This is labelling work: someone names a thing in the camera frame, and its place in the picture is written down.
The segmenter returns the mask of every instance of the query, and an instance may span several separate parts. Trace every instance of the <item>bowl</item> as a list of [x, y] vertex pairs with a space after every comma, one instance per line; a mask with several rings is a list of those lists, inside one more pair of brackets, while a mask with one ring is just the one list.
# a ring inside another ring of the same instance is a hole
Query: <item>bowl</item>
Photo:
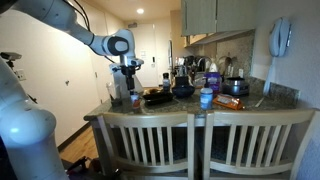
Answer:
[[171, 91], [177, 98], [186, 98], [194, 93], [195, 88], [191, 85], [180, 85], [172, 87]]

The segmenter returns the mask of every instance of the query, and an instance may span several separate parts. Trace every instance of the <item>light switch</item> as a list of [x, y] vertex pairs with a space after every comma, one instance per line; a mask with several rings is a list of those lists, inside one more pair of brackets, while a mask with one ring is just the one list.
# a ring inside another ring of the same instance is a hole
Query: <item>light switch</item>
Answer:
[[239, 76], [243, 78], [243, 69], [239, 69]]
[[16, 76], [18, 77], [19, 81], [27, 80], [26, 76], [24, 75], [23, 69], [18, 69], [14, 72]]

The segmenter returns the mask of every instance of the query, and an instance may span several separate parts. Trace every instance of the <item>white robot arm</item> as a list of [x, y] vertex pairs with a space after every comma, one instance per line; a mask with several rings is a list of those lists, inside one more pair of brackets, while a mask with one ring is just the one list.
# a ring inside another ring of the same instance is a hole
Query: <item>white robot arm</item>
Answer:
[[[8, 9], [70, 34], [98, 55], [119, 55], [120, 64], [112, 66], [113, 70], [121, 70], [133, 93], [132, 75], [143, 61], [135, 57], [134, 38], [129, 30], [95, 36], [77, 23], [75, 10], [67, 0], [0, 0], [0, 14]], [[9, 66], [0, 60], [0, 136], [18, 179], [68, 179], [55, 145], [55, 125], [54, 115], [30, 101]]]
[[21, 11], [68, 33], [98, 55], [120, 56], [120, 67], [117, 69], [126, 76], [128, 90], [130, 94], [133, 93], [135, 87], [132, 75], [144, 62], [135, 56], [134, 37], [131, 31], [120, 29], [110, 36], [96, 36], [77, 23], [74, 7], [67, 0], [0, 0], [0, 2], [0, 13], [9, 8]]

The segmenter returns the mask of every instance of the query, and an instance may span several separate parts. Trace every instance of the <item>upper cabinet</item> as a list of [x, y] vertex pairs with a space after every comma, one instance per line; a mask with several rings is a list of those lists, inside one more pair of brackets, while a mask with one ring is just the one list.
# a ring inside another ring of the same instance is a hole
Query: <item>upper cabinet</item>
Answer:
[[181, 0], [182, 36], [255, 28], [257, 0]]

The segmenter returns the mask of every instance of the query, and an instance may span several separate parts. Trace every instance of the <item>wall phone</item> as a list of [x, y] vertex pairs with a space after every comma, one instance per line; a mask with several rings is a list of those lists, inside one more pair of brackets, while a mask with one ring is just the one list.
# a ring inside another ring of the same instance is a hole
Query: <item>wall phone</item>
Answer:
[[271, 56], [279, 57], [283, 56], [286, 47], [289, 46], [290, 23], [288, 19], [279, 18], [270, 33], [269, 38], [269, 51]]

